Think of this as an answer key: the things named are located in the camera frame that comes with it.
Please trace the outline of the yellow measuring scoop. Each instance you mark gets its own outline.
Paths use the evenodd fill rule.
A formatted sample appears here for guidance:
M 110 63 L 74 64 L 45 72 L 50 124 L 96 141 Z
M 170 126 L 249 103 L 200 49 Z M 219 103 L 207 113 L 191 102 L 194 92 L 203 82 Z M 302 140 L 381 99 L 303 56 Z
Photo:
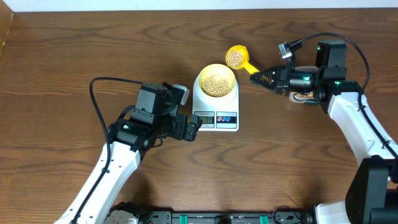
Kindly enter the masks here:
M 249 74 L 259 72 L 257 68 L 249 63 L 249 53 L 245 46 L 234 45 L 226 53 L 225 61 L 227 66 L 235 69 L 245 69 Z

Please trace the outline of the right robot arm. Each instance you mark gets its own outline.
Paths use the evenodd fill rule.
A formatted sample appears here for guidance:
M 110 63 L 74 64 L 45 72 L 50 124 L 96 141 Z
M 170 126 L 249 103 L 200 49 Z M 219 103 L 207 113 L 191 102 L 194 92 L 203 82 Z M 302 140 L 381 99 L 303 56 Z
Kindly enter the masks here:
M 294 65 L 301 40 L 279 45 L 283 65 L 252 72 L 251 83 L 273 93 L 312 94 L 311 100 L 338 125 L 359 164 L 345 199 L 321 203 L 301 217 L 302 223 L 397 223 L 397 143 L 371 111 L 364 88 L 347 80 L 346 38 L 321 40 L 316 70 Z

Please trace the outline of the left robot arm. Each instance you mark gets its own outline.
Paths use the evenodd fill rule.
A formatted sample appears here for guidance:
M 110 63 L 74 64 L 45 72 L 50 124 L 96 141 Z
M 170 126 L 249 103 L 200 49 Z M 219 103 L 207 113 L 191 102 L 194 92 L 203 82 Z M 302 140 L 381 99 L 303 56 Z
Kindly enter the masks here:
M 104 223 L 122 186 L 146 152 L 158 147 L 157 140 L 194 141 L 201 119 L 178 113 L 189 94 L 181 85 L 143 83 L 136 104 L 126 107 L 105 129 L 97 164 L 58 223 Z

